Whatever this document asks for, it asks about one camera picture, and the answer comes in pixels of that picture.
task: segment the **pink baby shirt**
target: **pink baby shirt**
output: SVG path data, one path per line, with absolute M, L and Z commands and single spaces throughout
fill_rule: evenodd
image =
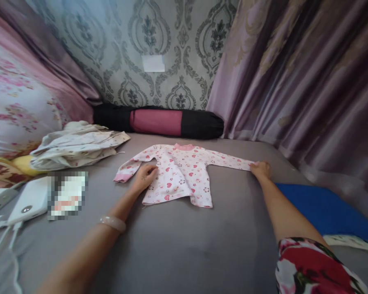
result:
M 250 171 L 250 164 L 254 163 L 194 145 L 154 145 L 124 163 L 114 181 L 128 181 L 140 167 L 140 161 L 153 158 L 157 159 L 159 173 L 146 192 L 142 202 L 144 205 L 190 196 L 192 204 L 212 208 L 207 166 L 219 165 Z

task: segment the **wallpaper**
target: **wallpaper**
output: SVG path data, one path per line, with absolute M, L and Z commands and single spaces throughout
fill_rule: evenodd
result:
M 105 101 L 205 109 L 238 0 L 27 0 Z M 141 55 L 164 55 L 144 72 Z

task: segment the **cylindrical pillow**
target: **cylindrical pillow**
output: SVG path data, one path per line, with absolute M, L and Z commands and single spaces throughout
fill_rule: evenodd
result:
M 219 138 L 224 131 L 224 121 L 212 112 L 158 106 L 134 108 L 106 103 L 94 108 L 94 122 L 116 131 L 203 140 Z

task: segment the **gray mattress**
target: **gray mattress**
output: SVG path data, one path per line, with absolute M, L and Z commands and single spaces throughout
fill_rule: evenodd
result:
M 194 144 L 249 160 L 267 160 L 279 183 L 310 183 L 272 146 L 237 140 L 185 140 L 130 134 L 118 148 L 125 154 L 90 167 L 85 205 L 78 216 L 48 222 L 46 215 L 28 221 L 16 241 L 19 282 L 32 293 L 56 263 L 69 253 L 132 183 L 112 182 L 117 169 L 154 144 Z M 277 245 L 257 180 L 246 171 L 209 166 L 213 209 L 193 206 L 189 198 L 144 207 L 142 195 L 102 265 L 94 293 L 276 293 Z M 0 211 L 9 214 L 15 200 Z M 14 293 L 13 265 L 0 250 L 0 293 Z M 333 248 L 368 286 L 368 252 Z

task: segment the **hand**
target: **hand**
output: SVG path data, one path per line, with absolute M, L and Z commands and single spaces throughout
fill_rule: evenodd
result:
M 158 173 L 158 167 L 155 165 L 143 165 L 136 173 L 135 182 L 132 189 L 143 192 L 154 181 Z
M 262 178 L 266 178 L 269 180 L 271 178 L 270 164 L 265 161 L 252 163 L 251 172 L 258 180 Z

